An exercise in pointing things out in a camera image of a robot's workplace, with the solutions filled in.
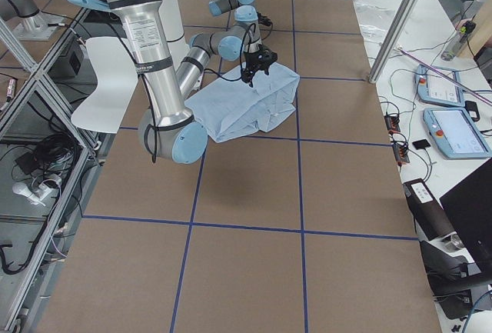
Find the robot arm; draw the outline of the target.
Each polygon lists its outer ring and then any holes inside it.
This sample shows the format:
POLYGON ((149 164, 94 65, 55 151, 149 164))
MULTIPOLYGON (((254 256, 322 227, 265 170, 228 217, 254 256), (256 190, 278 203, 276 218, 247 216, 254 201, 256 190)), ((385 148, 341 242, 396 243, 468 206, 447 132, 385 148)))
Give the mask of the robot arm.
POLYGON ((260 36, 258 12, 255 0, 209 0, 208 7, 213 16, 234 13, 235 24, 228 32, 211 37, 211 47, 224 59, 234 61, 242 52, 256 52, 260 36))
POLYGON ((68 1, 120 18, 130 43, 127 50, 150 103, 141 120, 139 135, 152 158, 191 164, 203 155, 208 134, 184 103, 212 55, 239 61, 239 78, 247 84, 252 83, 257 72, 268 73, 278 59, 261 39, 261 15, 254 6, 255 0, 210 0, 212 15, 233 12, 235 23, 225 32, 193 37, 191 48, 178 67, 173 65, 159 15, 163 0, 68 1))

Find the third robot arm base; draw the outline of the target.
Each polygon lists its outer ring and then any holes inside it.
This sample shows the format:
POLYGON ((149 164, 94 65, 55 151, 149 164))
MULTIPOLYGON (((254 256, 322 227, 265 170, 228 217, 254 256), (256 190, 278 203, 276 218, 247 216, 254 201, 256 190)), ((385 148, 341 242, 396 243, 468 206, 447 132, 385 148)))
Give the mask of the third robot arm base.
POLYGON ((14 36, 24 41, 48 41, 58 28, 65 25, 62 15, 43 13, 34 0, 1 0, 1 19, 18 18, 14 36))

